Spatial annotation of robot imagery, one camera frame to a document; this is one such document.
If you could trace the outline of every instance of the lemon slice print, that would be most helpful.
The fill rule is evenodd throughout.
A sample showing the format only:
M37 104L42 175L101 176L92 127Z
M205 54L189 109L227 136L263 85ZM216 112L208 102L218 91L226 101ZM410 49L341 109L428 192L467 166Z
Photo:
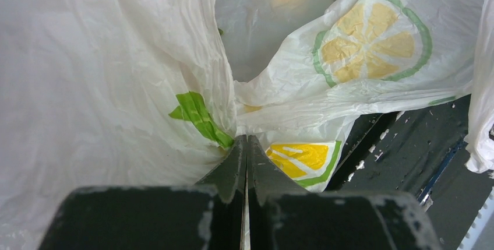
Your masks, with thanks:
M330 87L354 79L400 80L431 57L427 27L399 0L359 0L316 36L313 64Z
M340 156L341 142L272 144L268 158L303 187L326 182Z

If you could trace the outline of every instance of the citrus slice graphic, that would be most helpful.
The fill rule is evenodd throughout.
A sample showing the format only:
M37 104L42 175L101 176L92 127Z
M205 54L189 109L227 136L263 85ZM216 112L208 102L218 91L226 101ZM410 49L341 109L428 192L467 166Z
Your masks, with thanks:
M396 81L431 57L432 40L419 17L399 0L358 0L329 30L316 36L316 72L330 87L354 79Z
M303 187L327 181L340 156L341 142L272 144L268 158Z

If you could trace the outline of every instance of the white plastic bag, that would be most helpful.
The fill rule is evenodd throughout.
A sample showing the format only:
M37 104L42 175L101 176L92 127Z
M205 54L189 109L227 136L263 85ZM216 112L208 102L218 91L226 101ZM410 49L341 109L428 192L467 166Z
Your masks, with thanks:
M283 39L324 14L333 0L216 0L216 20L234 79L245 82L269 63Z
M485 0L475 49L474 80L468 113L467 168L473 172L494 170L494 0Z
M192 184L221 160L214 2L0 0L0 248L34 249L79 186Z
M483 1L335 1L290 34L258 77L236 82L238 133L257 134L288 175L321 191L359 115L423 108L471 92ZM280 143L283 152L273 147ZM314 143L339 152L314 153Z

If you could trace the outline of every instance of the green circle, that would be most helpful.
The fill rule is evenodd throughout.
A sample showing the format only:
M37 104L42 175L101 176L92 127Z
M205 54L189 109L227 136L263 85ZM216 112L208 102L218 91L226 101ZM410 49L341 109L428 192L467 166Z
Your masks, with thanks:
M420 37L421 37L421 40L422 40L422 54L421 54L420 58L418 59L416 65L414 65L413 67L406 69L402 72L399 72L395 75L391 75L391 76L388 76L386 78L381 79L384 81L398 81L402 78L412 76L417 71L419 71L419 69L421 69L425 64L427 64L427 62L429 61L429 59L431 58L431 55L432 55L432 38L431 38L431 33L429 32L429 29L424 25L424 23L422 23L422 21L417 16L417 14L415 14L415 12L413 12L410 8L406 8L405 6L403 6L401 1L399 1L399 0L386 0L386 1L389 1L392 4L394 4L396 7L400 8L402 13L405 14L405 16L408 17L409 20L417 27L419 34L420 34ZM326 83L330 87L334 87L336 85L336 82L333 80L331 75L327 74L324 71L324 69L322 68L322 65L321 65L321 61L319 59L319 49L321 48L321 45L322 45L322 42L324 39L324 35L326 35L327 32L328 32L328 30L321 31L316 36L316 40L314 43L314 49L312 50L313 65L314 65L314 68L316 69L317 73L324 75L324 77L326 78Z

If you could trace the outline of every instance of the green leaf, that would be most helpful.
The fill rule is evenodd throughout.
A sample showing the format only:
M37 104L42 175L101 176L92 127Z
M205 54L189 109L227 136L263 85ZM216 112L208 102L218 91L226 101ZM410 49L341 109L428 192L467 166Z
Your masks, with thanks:
M223 132L213 121L201 94L190 91L177 94L176 97L180 106L168 114L171 118L192 122L202 136L217 142L225 149L233 144L233 138Z

